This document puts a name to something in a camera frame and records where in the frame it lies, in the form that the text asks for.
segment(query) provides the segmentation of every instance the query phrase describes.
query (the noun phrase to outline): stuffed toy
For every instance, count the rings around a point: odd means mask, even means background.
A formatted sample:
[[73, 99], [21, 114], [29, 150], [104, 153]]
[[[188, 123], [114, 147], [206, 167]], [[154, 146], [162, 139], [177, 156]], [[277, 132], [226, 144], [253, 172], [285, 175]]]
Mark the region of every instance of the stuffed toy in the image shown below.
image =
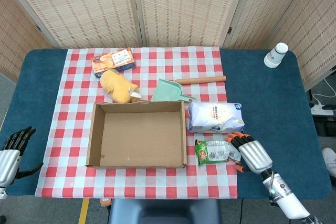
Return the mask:
[[102, 74], [100, 84], [117, 103], [137, 102], [141, 98], [138, 85], [133, 84], [112, 68]]

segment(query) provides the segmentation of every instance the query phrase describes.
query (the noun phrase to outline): dustpan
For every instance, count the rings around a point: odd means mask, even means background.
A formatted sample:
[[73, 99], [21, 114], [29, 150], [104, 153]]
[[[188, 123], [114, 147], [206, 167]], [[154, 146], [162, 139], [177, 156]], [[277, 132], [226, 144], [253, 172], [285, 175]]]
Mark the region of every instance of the dustpan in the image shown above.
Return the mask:
[[182, 94], [182, 86], [174, 81], [167, 81], [159, 79], [158, 85], [156, 86], [154, 95], [151, 101], [163, 102], [163, 101], [196, 101], [194, 97], [189, 97]]

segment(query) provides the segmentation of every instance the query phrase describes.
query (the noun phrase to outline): dustpan handle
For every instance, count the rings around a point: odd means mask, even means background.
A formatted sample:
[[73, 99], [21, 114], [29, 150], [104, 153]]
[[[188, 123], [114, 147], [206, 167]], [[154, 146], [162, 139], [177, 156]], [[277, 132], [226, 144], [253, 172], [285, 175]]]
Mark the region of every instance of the dustpan handle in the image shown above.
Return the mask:
[[196, 98], [189, 97], [189, 96], [183, 95], [183, 94], [180, 94], [180, 100], [185, 101], [185, 102], [196, 102]]

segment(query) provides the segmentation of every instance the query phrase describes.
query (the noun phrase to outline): floor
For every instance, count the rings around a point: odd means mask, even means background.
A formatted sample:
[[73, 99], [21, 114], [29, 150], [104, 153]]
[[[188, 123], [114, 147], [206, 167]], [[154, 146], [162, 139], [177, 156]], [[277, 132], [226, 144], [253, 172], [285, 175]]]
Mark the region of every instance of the floor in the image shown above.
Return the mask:
[[[336, 87], [336, 75], [327, 78]], [[15, 85], [0, 75], [0, 122], [7, 111]], [[313, 92], [332, 95], [325, 82], [319, 83]], [[322, 104], [336, 104], [336, 98], [321, 98]], [[336, 138], [321, 137], [321, 148], [336, 150]], [[239, 223], [241, 199], [221, 200], [223, 224]], [[323, 223], [336, 223], [336, 187], [326, 199], [302, 200], [303, 205]], [[78, 223], [81, 199], [49, 199], [34, 196], [9, 196], [0, 211], [7, 217], [7, 223]], [[86, 223], [107, 223], [108, 211], [101, 207], [99, 200], [91, 199]], [[242, 224], [285, 224], [289, 223], [281, 210], [272, 207], [266, 199], [244, 199]]]

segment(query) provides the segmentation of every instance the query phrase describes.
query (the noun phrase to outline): white bag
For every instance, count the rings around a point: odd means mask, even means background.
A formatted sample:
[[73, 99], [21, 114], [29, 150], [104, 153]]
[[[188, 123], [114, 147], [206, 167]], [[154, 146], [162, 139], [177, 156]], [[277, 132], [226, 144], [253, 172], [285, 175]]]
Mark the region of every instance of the white bag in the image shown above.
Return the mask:
[[189, 126], [192, 133], [232, 133], [242, 131], [240, 103], [191, 102]]

